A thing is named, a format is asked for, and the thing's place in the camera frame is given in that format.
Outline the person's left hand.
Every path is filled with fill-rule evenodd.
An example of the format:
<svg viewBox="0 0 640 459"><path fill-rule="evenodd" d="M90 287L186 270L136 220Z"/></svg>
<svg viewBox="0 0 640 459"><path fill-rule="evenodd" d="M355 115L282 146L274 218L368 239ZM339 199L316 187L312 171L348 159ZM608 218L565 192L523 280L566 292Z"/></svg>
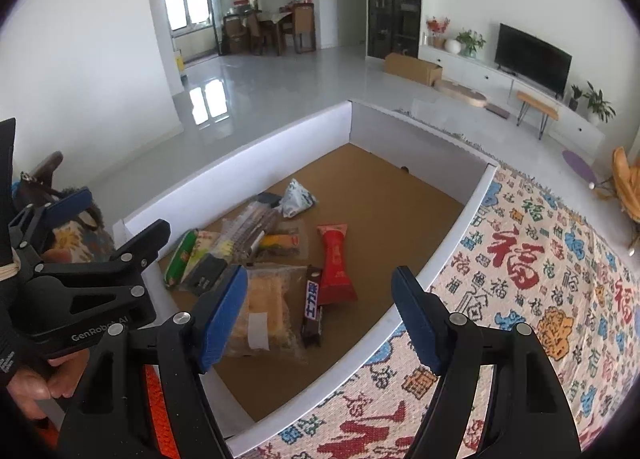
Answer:
<svg viewBox="0 0 640 459"><path fill-rule="evenodd" d="M6 387L15 405L29 420L46 419L46 414L38 406L38 401L51 398L71 398L84 373L90 357L88 349L51 359L54 368L46 380L28 367L17 370Z"/></svg>

